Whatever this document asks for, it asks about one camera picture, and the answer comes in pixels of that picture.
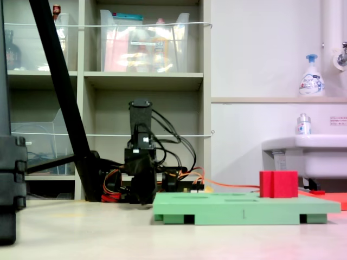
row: white wire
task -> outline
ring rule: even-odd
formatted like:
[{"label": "white wire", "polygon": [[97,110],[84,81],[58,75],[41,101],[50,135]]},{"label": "white wire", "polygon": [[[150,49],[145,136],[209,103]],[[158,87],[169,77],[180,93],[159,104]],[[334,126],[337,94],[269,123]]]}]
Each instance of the white wire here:
[{"label": "white wire", "polygon": [[[56,25],[57,27],[88,27],[88,28],[99,28],[99,27],[152,27],[152,26],[167,26],[167,25],[179,25],[179,24],[205,24],[212,28],[212,23],[206,22],[190,22],[190,23],[165,23],[165,24],[139,24],[139,25]],[[14,26],[36,26],[36,24],[25,24],[25,23],[4,23],[4,25]]]},{"label": "white wire", "polygon": [[[11,134],[32,134],[32,135],[66,135],[68,134],[53,134],[53,133],[21,133],[21,132],[11,132]],[[211,134],[186,134],[180,135],[181,137],[211,137]],[[86,134],[88,137],[131,137],[129,134]],[[156,135],[156,137],[174,137],[173,135]]]}]

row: clear plastic container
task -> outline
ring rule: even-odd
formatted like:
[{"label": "clear plastic container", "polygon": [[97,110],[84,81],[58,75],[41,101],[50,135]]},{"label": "clear plastic container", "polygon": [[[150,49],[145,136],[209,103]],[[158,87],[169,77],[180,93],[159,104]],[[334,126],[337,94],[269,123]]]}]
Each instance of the clear plastic container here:
[{"label": "clear plastic container", "polygon": [[[11,131],[12,135],[25,138],[28,149],[28,165],[44,163],[50,159],[73,154],[68,135],[45,135],[67,134],[66,125],[60,109],[53,122],[11,123]],[[35,174],[72,175],[74,171],[74,164],[69,163]]]},{"label": "clear plastic container", "polygon": [[[56,20],[56,29],[63,50],[68,70],[77,70],[78,28],[65,25],[75,25],[70,14],[59,14]],[[46,55],[42,47],[37,27],[23,25],[5,25],[6,31],[12,31],[12,45],[20,52],[20,61],[14,70],[41,70],[49,71]]]},{"label": "clear plastic container", "polygon": [[[100,14],[101,25],[116,25],[111,12],[101,10]],[[189,14],[180,14],[176,23],[188,20]],[[186,24],[102,27],[101,71],[188,72],[187,46]]]}]

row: pipe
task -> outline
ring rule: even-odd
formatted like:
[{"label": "pipe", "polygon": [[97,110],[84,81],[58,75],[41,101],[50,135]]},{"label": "pipe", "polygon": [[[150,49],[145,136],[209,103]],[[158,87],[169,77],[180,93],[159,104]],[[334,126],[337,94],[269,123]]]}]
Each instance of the pipe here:
[{"label": "pipe", "polygon": [[343,0],[322,0],[322,28],[324,49],[322,72],[329,95],[336,95],[340,88],[340,70],[333,60],[341,54],[343,42]]}]

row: sign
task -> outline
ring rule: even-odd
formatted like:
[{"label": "sign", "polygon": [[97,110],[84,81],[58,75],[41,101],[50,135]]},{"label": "sign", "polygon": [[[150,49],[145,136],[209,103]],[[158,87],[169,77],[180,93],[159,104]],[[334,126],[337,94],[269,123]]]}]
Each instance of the sign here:
[{"label": "sign", "polygon": [[331,116],[331,126],[347,126],[347,116]]}]

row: red block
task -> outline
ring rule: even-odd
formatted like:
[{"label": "red block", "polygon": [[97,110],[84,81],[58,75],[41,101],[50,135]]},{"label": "red block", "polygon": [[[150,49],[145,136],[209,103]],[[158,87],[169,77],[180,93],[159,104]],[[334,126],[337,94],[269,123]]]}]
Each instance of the red block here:
[{"label": "red block", "polygon": [[271,198],[297,198],[298,197],[298,172],[275,171],[272,173]]},{"label": "red block", "polygon": [[297,198],[298,172],[262,171],[260,172],[261,198]]},{"label": "red block", "polygon": [[270,198],[272,190],[272,172],[260,172],[260,197]]}]

